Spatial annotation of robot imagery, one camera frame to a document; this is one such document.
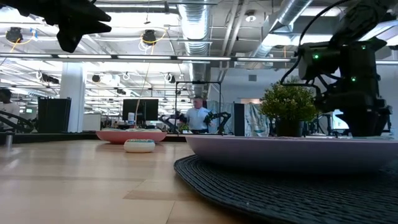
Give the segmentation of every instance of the black woven placemat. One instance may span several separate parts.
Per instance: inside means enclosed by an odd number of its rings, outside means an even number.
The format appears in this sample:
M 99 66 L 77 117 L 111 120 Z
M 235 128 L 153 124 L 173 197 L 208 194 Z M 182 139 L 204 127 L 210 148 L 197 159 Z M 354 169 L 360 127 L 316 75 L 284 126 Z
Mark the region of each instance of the black woven placemat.
M 378 174 L 291 176 L 229 170 L 189 156 L 177 174 L 199 194 L 266 220 L 303 224 L 398 223 L 398 161 Z

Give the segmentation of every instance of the wooden table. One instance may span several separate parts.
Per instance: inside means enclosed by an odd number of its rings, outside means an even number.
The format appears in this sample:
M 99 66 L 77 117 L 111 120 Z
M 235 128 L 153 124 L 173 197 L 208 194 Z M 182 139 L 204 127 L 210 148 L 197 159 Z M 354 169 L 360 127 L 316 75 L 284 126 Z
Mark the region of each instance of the wooden table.
M 0 148 L 0 217 L 5 224 L 254 223 L 203 201 L 175 175 L 174 161 L 191 154 L 186 143 L 147 154 L 102 141 Z

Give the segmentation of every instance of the pink plate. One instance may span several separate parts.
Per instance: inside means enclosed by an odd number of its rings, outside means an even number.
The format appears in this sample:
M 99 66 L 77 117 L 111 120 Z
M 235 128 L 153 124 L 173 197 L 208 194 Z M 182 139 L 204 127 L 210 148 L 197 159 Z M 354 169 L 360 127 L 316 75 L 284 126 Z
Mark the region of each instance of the pink plate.
M 103 141 L 112 144 L 124 144 L 128 139 L 151 139 L 155 142 L 163 141 L 167 133 L 164 132 L 141 132 L 141 131 L 97 131 L 97 136 Z
M 375 172 L 398 159 L 398 141 L 187 136 L 204 161 L 239 169 L 313 174 Z

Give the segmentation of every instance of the black monitor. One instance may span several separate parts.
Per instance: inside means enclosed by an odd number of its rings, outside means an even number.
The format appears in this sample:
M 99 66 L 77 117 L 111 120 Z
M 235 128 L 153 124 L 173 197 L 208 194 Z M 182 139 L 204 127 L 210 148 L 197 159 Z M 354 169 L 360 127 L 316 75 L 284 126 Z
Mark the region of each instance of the black monitor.
M 123 120 L 129 119 L 129 113 L 135 113 L 138 100 L 123 100 Z M 137 121 L 157 121 L 159 100 L 140 100 Z

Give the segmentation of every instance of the pink bowl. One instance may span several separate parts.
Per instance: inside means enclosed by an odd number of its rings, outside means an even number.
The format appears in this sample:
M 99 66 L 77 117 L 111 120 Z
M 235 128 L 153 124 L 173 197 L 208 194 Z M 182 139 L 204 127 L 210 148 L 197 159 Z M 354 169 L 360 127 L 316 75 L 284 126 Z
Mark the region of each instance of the pink bowl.
M 160 142 L 166 138 L 164 132 L 132 132 L 132 131 L 97 131 L 97 136 L 103 141 L 112 144 L 124 144 L 128 139 L 151 139 Z

